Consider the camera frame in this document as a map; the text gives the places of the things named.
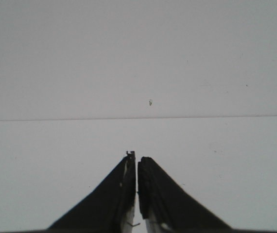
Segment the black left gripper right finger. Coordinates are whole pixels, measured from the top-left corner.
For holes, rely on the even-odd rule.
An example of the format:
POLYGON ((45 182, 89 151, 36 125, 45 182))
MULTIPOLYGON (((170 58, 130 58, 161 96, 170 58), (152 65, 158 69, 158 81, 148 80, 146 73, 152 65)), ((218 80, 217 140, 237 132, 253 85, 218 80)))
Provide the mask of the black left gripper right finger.
POLYGON ((148 230, 230 230, 188 195, 151 157, 138 162, 138 197, 148 230))

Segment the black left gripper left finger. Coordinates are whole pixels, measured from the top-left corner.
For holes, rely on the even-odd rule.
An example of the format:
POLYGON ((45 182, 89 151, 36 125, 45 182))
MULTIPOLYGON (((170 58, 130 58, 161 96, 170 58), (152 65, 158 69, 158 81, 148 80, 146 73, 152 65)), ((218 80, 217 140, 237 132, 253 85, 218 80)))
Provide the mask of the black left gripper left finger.
POLYGON ((49 230, 131 230, 135 210, 135 152, 127 155, 49 230))

